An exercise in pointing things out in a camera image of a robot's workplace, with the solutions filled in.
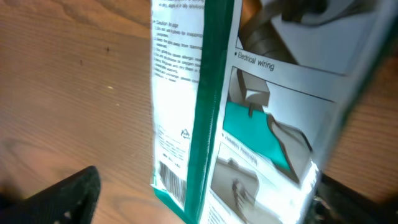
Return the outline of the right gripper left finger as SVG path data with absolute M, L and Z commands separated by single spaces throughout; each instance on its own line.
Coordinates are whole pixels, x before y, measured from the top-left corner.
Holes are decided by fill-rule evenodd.
M 88 166 L 19 202 L 1 196 L 1 223 L 91 223 L 100 191 L 99 172 Z

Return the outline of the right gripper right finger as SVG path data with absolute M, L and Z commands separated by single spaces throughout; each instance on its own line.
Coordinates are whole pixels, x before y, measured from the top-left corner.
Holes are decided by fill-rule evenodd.
M 306 214 L 306 224 L 397 223 L 397 196 L 376 203 L 327 175 Z

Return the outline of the green 3M gloves package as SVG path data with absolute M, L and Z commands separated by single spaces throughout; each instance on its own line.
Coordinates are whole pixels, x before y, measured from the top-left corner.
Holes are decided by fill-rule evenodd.
M 397 2 L 153 0 L 155 195 L 185 223 L 306 223 Z

